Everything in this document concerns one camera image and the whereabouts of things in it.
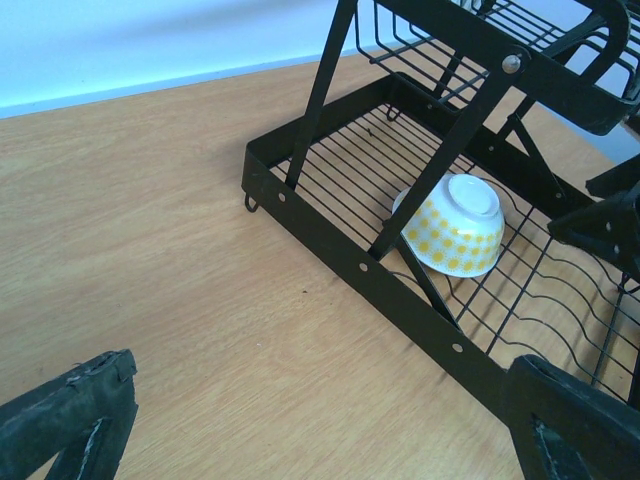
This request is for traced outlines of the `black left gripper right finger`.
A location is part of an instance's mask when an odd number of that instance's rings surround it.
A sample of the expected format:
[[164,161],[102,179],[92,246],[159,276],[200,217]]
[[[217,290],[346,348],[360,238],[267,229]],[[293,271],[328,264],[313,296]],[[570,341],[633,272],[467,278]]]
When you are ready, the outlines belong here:
[[639,412],[535,355],[507,371],[505,424],[527,479],[639,477]]

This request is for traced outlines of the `black wire dish rack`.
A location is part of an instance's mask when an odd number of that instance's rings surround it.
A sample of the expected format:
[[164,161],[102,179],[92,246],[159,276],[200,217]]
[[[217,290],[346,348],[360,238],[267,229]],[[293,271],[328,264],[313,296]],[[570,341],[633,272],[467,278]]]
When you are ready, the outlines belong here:
[[[639,116],[635,1],[341,1],[305,114],[248,143],[242,187],[489,409],[535,355],[639,403],[639,279],[551,236],[614,166],[556,153],[535,114],[605,135]],[[402,236],[446,174],[497,193],[493,269],[420,262]]]

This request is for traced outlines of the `sun pattern ceramic bowl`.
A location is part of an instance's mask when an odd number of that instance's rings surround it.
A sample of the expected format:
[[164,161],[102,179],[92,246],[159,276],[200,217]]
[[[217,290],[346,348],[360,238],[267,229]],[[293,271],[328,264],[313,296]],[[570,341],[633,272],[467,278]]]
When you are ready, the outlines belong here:
[[505,231],[494,189],[470,174],[446,174],[402,230],[416,258],[429,268],[472,278],[494,268]]

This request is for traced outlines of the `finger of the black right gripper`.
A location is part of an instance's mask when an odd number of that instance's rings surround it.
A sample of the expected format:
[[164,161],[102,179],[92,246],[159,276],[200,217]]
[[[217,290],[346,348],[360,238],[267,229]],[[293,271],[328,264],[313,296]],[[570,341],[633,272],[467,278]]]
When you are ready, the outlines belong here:
[[640,155],[637,154],[586,182],[592,196],[608,198],[631,190],[640,180]]
[[548,224],[556,240],[639,279],[639,190],[619,192]]

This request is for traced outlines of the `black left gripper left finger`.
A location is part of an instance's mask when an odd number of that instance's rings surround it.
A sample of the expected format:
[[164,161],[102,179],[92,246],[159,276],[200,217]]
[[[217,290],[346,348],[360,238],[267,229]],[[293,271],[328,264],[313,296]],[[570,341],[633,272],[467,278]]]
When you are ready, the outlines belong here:
[[113,479],[134,425],[134,355],[104,352],[1,406],[1,477]]

